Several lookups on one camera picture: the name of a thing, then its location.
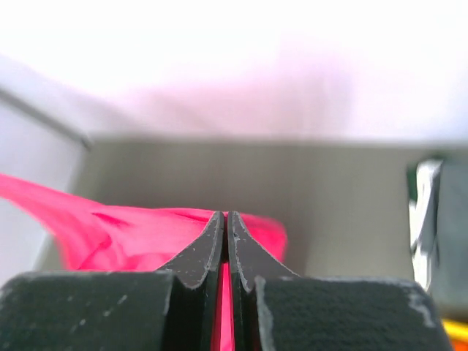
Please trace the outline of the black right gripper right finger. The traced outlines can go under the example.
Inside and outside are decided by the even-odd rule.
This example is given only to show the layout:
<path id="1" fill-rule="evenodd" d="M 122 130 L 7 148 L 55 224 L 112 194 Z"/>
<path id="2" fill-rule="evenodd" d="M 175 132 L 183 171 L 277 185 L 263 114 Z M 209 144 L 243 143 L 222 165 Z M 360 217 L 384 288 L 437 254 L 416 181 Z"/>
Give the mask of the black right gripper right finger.
<path id="1" fill-rule="evenodd" d="M 227 218 L 237 350 L 450 350 L 434 304 L 414 282 L 305 278 L 268 253 L 237 212 Z"/>

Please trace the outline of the folded white t shirt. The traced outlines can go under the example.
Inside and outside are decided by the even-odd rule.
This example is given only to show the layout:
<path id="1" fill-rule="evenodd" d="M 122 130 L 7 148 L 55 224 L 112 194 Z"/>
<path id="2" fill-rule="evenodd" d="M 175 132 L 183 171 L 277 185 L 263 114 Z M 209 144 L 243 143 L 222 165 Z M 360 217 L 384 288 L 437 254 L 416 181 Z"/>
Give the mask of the folded white t shirt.
<path id="1" fill-rule="evenodd" d="M 407 168 L 409 242 L 415 281 L 428 290 L 436 256 L 438 176 L 442 157 L 422 159 Z"/>

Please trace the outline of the pink t shirt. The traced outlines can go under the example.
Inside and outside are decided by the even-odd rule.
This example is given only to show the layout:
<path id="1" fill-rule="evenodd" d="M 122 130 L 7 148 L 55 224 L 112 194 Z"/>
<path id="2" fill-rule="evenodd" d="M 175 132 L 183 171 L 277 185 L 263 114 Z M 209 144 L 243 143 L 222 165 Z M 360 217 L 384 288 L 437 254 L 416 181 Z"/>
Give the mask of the pink t shirt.
<path id="1" fill-rule="evenodd" d="M 104 205 L 1 175 L 1 197 L 44 225 L 72 271 L 154 271 L 193 242 L 214 211 Z"/>

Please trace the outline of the folded dark grey t shirt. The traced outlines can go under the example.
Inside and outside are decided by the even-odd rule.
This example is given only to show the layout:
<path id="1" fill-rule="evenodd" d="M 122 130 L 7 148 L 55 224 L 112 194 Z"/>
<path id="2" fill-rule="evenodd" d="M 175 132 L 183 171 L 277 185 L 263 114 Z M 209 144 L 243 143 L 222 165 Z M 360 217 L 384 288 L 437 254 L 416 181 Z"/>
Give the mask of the folded dark grey t shirt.
<path id="1" fill-rule="evenodd" d="M 467 164 L 447 161 L 439 176 L 437 265 L 431 294 L 442 313 L 467 318 Z"/>

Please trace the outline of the yellow plastic bin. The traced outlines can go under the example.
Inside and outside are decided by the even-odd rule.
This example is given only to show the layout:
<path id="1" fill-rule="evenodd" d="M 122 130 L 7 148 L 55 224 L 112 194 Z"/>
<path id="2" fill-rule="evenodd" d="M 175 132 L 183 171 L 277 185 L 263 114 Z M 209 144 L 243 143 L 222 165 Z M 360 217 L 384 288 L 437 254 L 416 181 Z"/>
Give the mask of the yellow plastic bin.
<path id="1" fill-rule="evenodd" d="M 444 319 L 442 321 L 454 351 L 468 351 L 468 324 Z"/>

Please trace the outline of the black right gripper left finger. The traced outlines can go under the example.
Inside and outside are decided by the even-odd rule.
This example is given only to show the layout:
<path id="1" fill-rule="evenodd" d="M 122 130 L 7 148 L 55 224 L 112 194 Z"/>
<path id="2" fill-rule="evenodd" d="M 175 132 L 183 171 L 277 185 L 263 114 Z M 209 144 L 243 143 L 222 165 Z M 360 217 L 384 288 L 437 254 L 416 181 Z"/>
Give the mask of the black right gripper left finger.
<path id="1" fill-rule="evenodd" d="M 1 288 L 3 350 L 216 350 L 224 216 L 152 272 L 28 272 Z"/>

